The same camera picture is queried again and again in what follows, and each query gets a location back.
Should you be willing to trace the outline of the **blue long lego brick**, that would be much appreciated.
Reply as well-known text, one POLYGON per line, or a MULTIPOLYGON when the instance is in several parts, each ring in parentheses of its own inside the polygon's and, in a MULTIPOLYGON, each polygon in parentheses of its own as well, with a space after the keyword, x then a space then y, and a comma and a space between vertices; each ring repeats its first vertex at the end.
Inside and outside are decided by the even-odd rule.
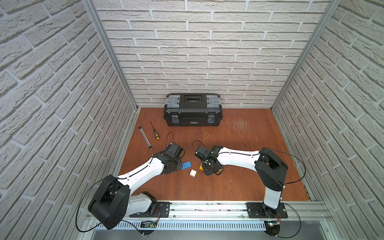
POLYGON ((182 170, 189 169, 192 167, 192 164, 190 161, 182 163, 182 170))

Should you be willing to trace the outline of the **white lego brick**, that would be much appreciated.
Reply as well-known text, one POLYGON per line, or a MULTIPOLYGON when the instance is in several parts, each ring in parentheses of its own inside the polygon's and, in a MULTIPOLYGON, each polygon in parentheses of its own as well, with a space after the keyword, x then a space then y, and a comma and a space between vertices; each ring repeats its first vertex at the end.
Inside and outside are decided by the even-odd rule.
POLYGON ((195 171, 195 170, 191 170, 191 172, 190 172, 190 176, 191 176, 191 177, 195 177, 196 174, 197 174, 197 171, 195 171))

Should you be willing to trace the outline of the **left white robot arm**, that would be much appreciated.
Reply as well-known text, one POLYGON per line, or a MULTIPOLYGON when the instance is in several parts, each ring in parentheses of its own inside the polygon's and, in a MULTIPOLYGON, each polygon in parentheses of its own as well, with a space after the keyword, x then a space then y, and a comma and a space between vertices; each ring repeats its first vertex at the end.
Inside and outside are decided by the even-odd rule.
POLYGON ((108 230, 116 227, 125 216, 140 214, 152 217, 157 199, 143 192, 132 194, 150 179, 182 168, 180 154, 184 150, 163 150, 129 173, 105 177, 88 206, 88 211, 108 230))

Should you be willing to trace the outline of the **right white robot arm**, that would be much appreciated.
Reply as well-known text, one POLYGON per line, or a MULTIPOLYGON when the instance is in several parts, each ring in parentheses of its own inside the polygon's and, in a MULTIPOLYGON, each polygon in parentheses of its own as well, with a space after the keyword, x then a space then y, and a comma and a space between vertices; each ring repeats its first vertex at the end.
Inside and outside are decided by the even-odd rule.
POLYGON ((288 217, 285 206, 281 203, 288 165, 271 149, 262 148, 261 151, 247 152, 221 146, 215 146, 209 150, 200 146, 195 156, 201 160, 206 176, 212 174, 219 176, 226 165, 242 167, 258 173, 266 187, 265 196, 263 202, 257 204, 256 210, 250 210, 249 216, 276 219, 288 217))

